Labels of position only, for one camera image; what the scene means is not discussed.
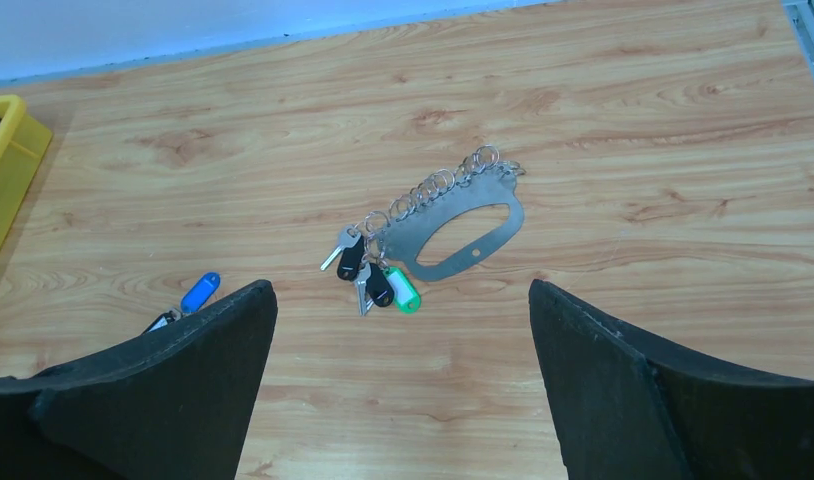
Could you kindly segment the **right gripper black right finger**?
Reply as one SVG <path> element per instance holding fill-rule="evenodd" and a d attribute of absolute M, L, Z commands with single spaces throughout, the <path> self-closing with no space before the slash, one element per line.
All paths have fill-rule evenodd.
<path fill-rule="evenodd" d="M 534 281 L 530 325 L 572 479 L 814 479 L 814 381 L 684 347 Z"/>

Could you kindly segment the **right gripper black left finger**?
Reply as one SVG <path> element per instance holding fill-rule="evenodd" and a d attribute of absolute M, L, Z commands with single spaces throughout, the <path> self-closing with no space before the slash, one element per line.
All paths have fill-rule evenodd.
<path fill-rule="evenodd" d="M 272 342 L 272 284 L 19 379 L 0 378 L 0 479 L 231 479 Z"/>

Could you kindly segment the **key with green tag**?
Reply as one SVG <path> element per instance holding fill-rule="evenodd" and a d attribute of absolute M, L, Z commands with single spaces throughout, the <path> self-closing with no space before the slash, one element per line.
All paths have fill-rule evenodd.
<path fill-rule="evenodd" d="M 416 313 L 422 305 L 418 290 L 397 267 L 380 267 L 367 263 L 353 281 L 358 298 L 358 309 L 365 316 L 373 307 L 396 306 L 402 313 Z"/>

